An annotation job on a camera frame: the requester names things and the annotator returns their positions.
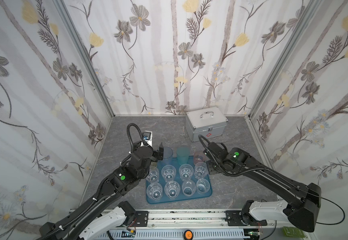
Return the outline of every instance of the floral wallpaper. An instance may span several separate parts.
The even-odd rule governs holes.
[[[343,207],[340,225],[317,224],[319,239],[348,236],[348,0],[321,3],[251,120],[278,171]],[[321,203],[318,222],[341,220]]]
[[[99,153],[110,118],[72,46],[52,2],[0,0],[0,239],[76,208]]]
[[[65,0],[116,114],[248,114],[304,0]]]

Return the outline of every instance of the box lid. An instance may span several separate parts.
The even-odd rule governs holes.
[[[187,117],[194,129],[228,122],[227,118],[217,107],[204,108],[187,112]]]

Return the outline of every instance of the orange button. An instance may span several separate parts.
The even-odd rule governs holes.
[[[187,231],[185,233],[185,237],[186,237],[186,239],[191,239],[193,237],[193,233],[191,231]]]

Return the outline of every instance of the gray table surface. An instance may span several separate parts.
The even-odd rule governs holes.
[[[250,134],[244,117],[227,117],[229,120],[222,136],[211,138],[214,142],[223,142],[228,149],[241,148],[249,152],[258,161],[262,161],[258,149]],[[126,135],[129,123],[137,124],[141,131],[153,132],[153,148],[158,149],[160,142],[163,146],[176,149],[180,146],[189,146],[191,153],[203,149],[200,142],[191,142],[186,133],[180,138],[182,126],[186,125],[185,117],[115,117],[110,125],[109,133],[104,142],[102,151],[87,185],[84,200],[90,198],[96,191],[100,181],[119,167],[119,163],[130,151],[130,144]],[[135,128],[130,130],[134,141],[138,139]],[[265,199],[275,201],[276,194],[248,177],[228,177],[222,174],[210,176],[213,193],[210,197],[169,202],[162,204],[149,204],[146,200],[146,180],[143,179],[134,189],[117,200],[108,208],[113,209],[120,201],[127,200],[134,209],[229,209],[242,208],[247,200]]]

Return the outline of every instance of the clear plastic cup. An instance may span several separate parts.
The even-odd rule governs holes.
[[[179,165],[186,164],[189,160],[189,156],[190,148],[182,146],[177,149],[177,160]]]
[[[162,168],[162,177],[165,179],[166,182],[172,181],[175,178],[175,175],[177,174],[177,170],[172,165],[166,165]]]
[[[206,163],[198,162],[196,164],[196,168],[195,168],[195,171],[194,171],[194,176],[196,177],[196,179],[204,178],[208,174],[209,174],[209,171],[207,169]]]
[[[206,160],[206,156],[203,153],[203,150],[196,150],[194,152],[194,165],[196,165],[198,162],[204,162]]]
[[[185,196],[191,196],[196,192],[196,183],[191,180],[184,181],[182,183],[182,193]]]
[[[150,183],[159,181],[159,170],[156,167],[150,167],[146,180]]]
[[[169,147],[163,148],[163,160],[164,165],[171,165],[173,160],[173,150]]]
[[[152,184],[148,185],[146,194],[150,199],[158,201],[163,196],[162,185],[157,182],[153,182]]]
[[[181,187],[176,181],[169,181],[165,185],[165,193],[170,199],[176,198],[181,192]]]
[[[210,190],[210,183],[204,178],[197,181],[197,193],[205,194]]]
[[[179,167],[179,176],[182,181],[190,180],[194,173],[194,168],[189,164],[183,164]]]

